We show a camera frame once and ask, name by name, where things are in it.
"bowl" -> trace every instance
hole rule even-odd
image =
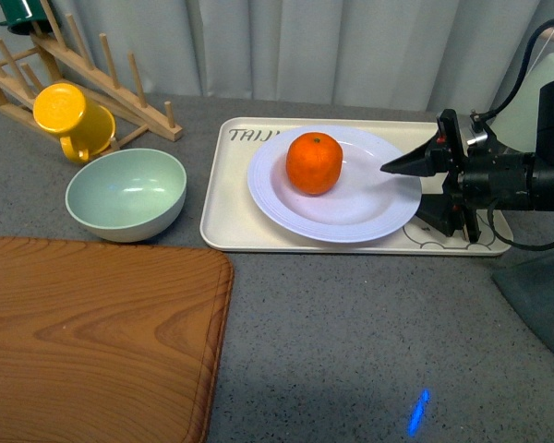
[[[179,160],[145,148],[119,150],[84,166],[66,190],[66,208],[99,237],[132,243],[162,232],[185,204]]]

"speckled countertop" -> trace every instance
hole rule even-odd
[[[163,109],[166,96],[149,102]],[[176,156],[187,201],[147,243],[208,247],[199,222],[220,126],[238,116],[434,121],[424,113],[171,97],[184,136],[127,148]],[[0,235],[98,241],[68,216],[78,167],[0,114]],[[554,214],[506,213],[521,242],[554,239]],[[235,285],[209,442],[554,442],[554,355],[490,279],[541,257],[229,253]],[[409,426],[419,397],[420,428]]]

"wooden cutting board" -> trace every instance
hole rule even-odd
[[[213,249],[1,237],[0,441],[204,441],[233,278]]]

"dark gray mat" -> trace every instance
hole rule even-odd
[[[554,353],[554,254],[495,271],[492,278],[515,312]]]

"orange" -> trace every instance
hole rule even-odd
[[[328,134],[306,132],[287,151],[287,177],[306,194],[319,195],[330,190],[339,180],[342,168],[343,149]]]

